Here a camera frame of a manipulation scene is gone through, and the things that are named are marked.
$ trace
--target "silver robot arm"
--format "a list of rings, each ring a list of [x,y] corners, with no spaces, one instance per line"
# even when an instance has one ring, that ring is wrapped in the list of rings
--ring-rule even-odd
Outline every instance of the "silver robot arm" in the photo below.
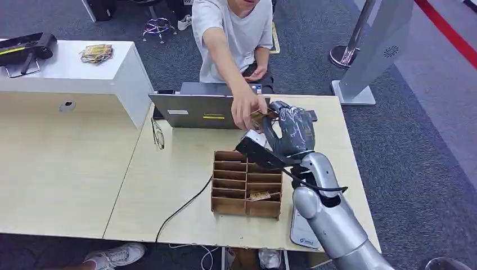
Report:
[[[315,132],[310,114],[282,101],[272,102],[269,107],[278,116],[263,117],[261,128],[273,151],[260,143],[253,130],[242,138],[236,150],[264,168],[280,168],[292,177],[295,207],[339,270],[393,269],[354,216],[328,158],[314,151]],[[272,128],[276,117],[281,138]],[[293,168],[288,172],[286,167]]]
[[[310,170],[318,187],[338,187],[333,167],[325,155],[308,154],[300,166]],[[293,192],[293,203],[337,269],[394,269],[369,241],[341,192],[320,191],[318,194],[300,186]]]

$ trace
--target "black glove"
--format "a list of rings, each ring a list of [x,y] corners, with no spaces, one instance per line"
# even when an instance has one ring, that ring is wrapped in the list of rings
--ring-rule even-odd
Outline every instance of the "black glove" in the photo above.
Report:
[[[278,124],[282,130],[279,138],[272,128],[272,119],[262,119],[262,130],[274,153],[291,156],[314,150],[313,121],[302,108],[291,107],[283,101],[270,103],[270,109],[278,114]]]

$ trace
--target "silver laptop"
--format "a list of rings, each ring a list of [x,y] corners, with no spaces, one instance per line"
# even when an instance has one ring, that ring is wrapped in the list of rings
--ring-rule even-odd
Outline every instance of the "silver laptop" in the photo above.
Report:
[[[255,94],[262,93],[262,85],[250,83],[250,88]],[[232,91],[225,83],[199,83],[199,82],[184,82],[181,90],[175,92],[178,95],[217,95],[217,96],[231,96]]]
[[[231,96],[149,94],[149,98],[173,128],[238,129],[230,110]]]

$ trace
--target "white t-shirt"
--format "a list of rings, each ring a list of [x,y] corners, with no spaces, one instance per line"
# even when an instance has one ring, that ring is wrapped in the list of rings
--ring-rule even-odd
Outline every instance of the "white t-shirt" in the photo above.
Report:
[[[223,82],[202,39],[207,29],[218,27],[224,30],[230,52],[238,69],[243,72],[255,61],[257,47],[272,48],[272,17],[271,0],[260,0],[243,19],[230,10],[227,0],[194,0],[192,28],[202,55],[200,81]]]

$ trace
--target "white sneaker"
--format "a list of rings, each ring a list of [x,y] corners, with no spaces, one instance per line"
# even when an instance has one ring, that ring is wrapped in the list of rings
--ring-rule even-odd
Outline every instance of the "white sneaker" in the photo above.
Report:
[[[191,24],[192,24],[192,16],[186,15],[184,19],[177,21],[177,28],[179,28],[180,31],[184,31]]]
[[[146,247],[139,243],[127,243],[115,249],[93,251],[86,255],[84,261],[96,263],[95,270],[114,270],[116,266],[126,266],[141,259]]]

